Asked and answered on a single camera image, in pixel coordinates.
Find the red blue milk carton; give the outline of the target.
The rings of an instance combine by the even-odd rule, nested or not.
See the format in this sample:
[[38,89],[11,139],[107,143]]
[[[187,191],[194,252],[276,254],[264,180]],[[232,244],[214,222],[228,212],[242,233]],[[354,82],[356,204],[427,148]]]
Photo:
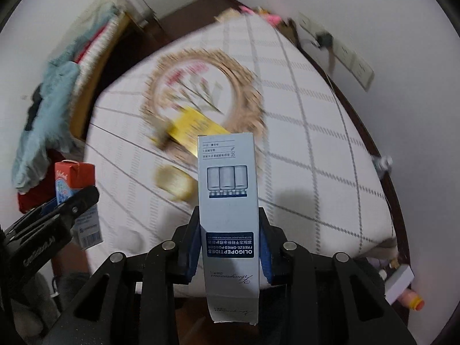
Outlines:
[[55,164],[56,200],[65,203],[74,219],[71,232],[82,250],[102,242],[97,211],[99,191],[95,187],[95,166],[64,160]]

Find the white blue oligopeptides box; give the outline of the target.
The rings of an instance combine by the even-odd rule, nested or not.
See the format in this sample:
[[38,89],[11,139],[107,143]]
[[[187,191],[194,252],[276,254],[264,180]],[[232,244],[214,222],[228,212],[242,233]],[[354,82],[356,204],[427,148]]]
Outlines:
[[214,322],[258,322],[260,228],[252,133],[198,139],[204,281]]

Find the yellow pomelo peel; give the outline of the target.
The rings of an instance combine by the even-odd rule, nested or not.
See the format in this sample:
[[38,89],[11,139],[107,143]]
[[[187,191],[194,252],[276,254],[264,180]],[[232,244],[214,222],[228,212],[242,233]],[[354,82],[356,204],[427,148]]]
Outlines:
[[195,178],[172,165],[164,165],[156,170],[154,182],[159,189],[166,191],[173,202],[193,202],[198,192]]

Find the white checked floral tablecloth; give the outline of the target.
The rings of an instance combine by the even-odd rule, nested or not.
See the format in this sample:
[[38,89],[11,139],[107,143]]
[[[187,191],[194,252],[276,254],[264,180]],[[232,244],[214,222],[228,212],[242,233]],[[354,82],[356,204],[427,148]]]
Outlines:
[[186,223],[192,206],[154,181],[174,166],[196,174],[181,146],[153,143],[147,123],[195,108],[255,138],[258,194],[269,220],[311,252],[394,258],[396,235],[372,158],[348,113],[312,64],[258,16],[215,23],[150,55],[97,99],[85,159],[96,168],[103,241],[148,251]]

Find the light blue fluffy blanket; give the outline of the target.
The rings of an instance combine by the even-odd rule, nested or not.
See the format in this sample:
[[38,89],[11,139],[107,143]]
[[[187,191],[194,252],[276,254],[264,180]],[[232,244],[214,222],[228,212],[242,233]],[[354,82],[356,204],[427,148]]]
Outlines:
[[12,166],[12,185],[18,193],[30,191],[45,177],[50,165],[47,149],[71,152],[74,138],[69,125],[76,98],[123,14],[114,2],[95,2],[74,22],[70,38],[47,62],[39,86],[41,101],[20,136]]

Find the yellow tissue pack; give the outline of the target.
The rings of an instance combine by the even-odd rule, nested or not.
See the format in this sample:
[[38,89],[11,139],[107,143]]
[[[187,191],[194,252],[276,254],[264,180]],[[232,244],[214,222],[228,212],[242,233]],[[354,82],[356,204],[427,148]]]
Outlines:
[[199,136],[229,134],[221,125],[193,108],[183,109],[173,121],[154,114],[146,119],[151,130],[150,140],[155,146],[164,149],[172,141],[194,157],[198,153]]

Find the white wall power strip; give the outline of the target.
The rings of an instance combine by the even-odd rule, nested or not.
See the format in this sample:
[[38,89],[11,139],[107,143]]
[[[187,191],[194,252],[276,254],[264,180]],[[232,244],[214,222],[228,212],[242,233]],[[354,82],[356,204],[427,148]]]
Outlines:
[[329,59],[328,71],[334,71],[335,61],[338,60],[355,77],[361,88],[368,91],[375,76],[370,64],[314,19],[300,12],[298,17],[299,25],[310,34],[316,46],[333,56],[333,59]]

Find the dark wooden table frame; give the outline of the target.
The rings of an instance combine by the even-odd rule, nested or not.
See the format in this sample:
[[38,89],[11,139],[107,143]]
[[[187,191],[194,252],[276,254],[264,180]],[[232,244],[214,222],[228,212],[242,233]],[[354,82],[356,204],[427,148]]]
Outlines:
[[[369,134],[366,126],[363,124],[361,118],[358,116],[355,109],[349,103],[348,99],[345,97],[343,92],[337,87],[337,85],[334,83],[333,80],[330,80],[328,78],[328,74],[320,66],[319,61],[313,59],[313,57],[310,56],[303,49],[302,45],[300,44],[300,38],[299,38],[299,34],[297,33],[297,26],[294,23],[294,20],[291,18],[288,18],[288,25],[294,27],[295,45],[298,51],[313,65],[316,71],[318,71],[318,73],[320,73],[324,79],[330,81],[332,90],[334,90],[335,95],[341,102],[345,111],[348,113],[348,116],[352,120],[353,125],[355,125],[356,130],[359,133],[361,139],[363,140],[364,145],[367,151],[369,152],[369,154],[381,157],[380,151],[378,150],[377,145],[372,139],[372,136]],[[400,203],[398,201],[397,193],[394,189],[394,185],[391,181],[391,177],[389,173],[386,173],[384,175],[384,177],[380,180],[380,183],[382,184],[385,198],[389,205],[391,218],[392,218],[394,229],[395,229],[396,239],[398,242],[398,254],[399,254],[398,258],[404,263],[411,264],[409,241],[408,241],[408,236],[407,236],[407,232],[405,228],[404,216],[402,213],[402,209],[400,207]]]

